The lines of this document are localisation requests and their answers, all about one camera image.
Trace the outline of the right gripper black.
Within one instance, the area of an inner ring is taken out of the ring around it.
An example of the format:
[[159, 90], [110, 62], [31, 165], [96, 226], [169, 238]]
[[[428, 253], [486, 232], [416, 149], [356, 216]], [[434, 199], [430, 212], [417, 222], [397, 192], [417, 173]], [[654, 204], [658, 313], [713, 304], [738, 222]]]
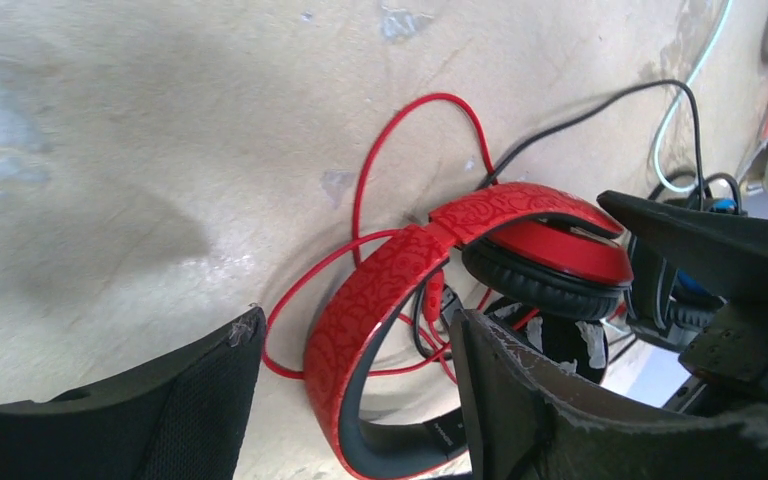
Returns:
[[768, 405], [709, 418], [651, 407], [473, 310], [450, 337], [476, 479], [768, 479]]

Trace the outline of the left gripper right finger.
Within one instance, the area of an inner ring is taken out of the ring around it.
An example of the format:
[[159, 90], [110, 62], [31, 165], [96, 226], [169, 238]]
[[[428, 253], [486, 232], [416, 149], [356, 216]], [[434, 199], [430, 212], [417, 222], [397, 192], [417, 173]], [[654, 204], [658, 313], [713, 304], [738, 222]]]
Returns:
[[608, 190], [598, 204], [709, 293], [768, 307], [768, 219], [702, 212]]

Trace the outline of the red headphones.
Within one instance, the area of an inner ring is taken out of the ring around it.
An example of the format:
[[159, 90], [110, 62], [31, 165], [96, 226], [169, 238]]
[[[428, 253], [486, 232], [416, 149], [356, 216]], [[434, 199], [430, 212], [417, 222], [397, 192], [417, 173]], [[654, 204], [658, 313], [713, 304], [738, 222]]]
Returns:
[[409, 425], [361, 419], [372, 362], [403, 307], [416, 299], [438, 319], [443, 268], [459, 250], [481, 284], [542, 314], [597, 321], [614, 312], [633, 273], [623, 227], [588, 201], [549, 186], [511, 182], [453, 200], [363, 260], [327, 303], [307, 341], [303, 379], [322, 432], [359, 479], [423, 474], [467, 447], [461, 413]]

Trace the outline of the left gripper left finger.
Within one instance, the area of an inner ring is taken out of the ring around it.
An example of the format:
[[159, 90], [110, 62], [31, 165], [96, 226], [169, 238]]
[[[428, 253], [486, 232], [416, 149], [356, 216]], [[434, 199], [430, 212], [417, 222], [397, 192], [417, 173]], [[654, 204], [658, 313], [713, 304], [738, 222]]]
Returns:
[[265, 326], [253, 307], [107, 379], [0, 405], [0, 479], [232, 478]]

